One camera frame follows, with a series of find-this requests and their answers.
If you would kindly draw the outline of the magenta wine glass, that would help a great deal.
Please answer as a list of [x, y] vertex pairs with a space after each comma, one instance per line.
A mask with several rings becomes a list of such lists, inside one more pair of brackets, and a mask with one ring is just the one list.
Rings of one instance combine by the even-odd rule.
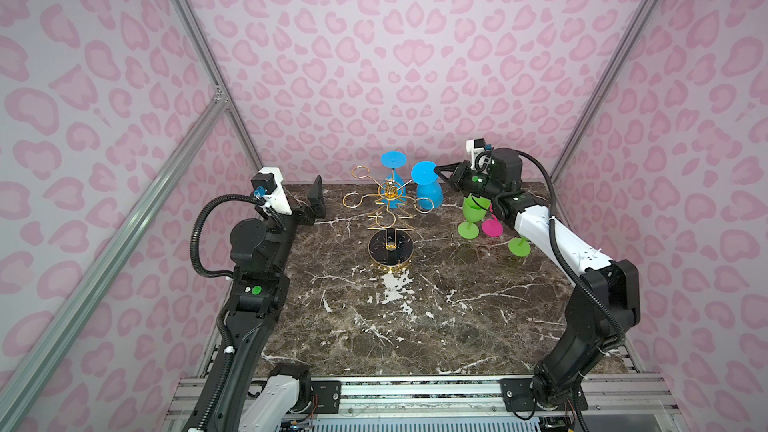
[[489, 237], [501, 237], [504, 233], [503, 224], [491, 213], [487, 214], [481, 229]]

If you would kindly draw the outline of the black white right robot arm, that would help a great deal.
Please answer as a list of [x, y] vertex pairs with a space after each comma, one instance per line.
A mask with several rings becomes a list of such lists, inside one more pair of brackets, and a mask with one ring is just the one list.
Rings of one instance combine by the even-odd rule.
[[549, 176], [544, 178], [547, 199], [525, 190], [524, 163], [546, 171], [532, 155], [485, 143], [472, 144], [469, 154], [467, 160], [433, 170], [464, 197], [486, 200], [494, 217], [544, 253], [573, 287], [564, 332], [535, 365], [529, 395], [544, 410], [578, 407], [583, 380], [625, 345], [628, 331], [641, 320], [638, 269], [589, 245], [559, 220]]

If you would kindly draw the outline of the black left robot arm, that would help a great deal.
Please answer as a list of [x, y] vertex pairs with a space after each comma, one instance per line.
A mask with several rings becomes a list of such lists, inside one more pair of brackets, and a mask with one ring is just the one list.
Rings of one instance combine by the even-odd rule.
[[[281, 309], [290, 280], [284, 269], [300, 225], [312, 225], [326, 214], [322, 178], [316, 177], [308, 194], [309, 203], [278, 212], [259, 193], [266, 185], [276, 187], [271, 173], [252, 179], [249, 195], [227, 194], [212, 199], [198, 215], [190, 239], [194, 270], [204, 278], [227, 277], [232, 288], [216, 319], [221, 345], [203, 391], [186, 427], [190, 431], [234, 431], [245, 405], [255, 366]], [[244, 202], [255, 207], [259, 219], [240, 221], [230, 233], [231, 271], [206, 269], [199, 246], [210, 213], [226, 202]]]

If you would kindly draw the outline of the green wine glass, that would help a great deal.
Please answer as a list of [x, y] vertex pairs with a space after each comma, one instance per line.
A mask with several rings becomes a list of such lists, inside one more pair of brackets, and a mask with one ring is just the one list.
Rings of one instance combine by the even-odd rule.
[[479, 223], [484, 220], [490, 207], [491, 201], [487, 198], [472, 194], [466, 196], [462, 203], [464, 221], [457, 227], [459, 235], [467, 240], [477, 238], [480, 233]]
[[508, 250], [517, 257], [527, 257], [531, 253], [531, 244], [524, 237], [515, 237], [507, 244]]

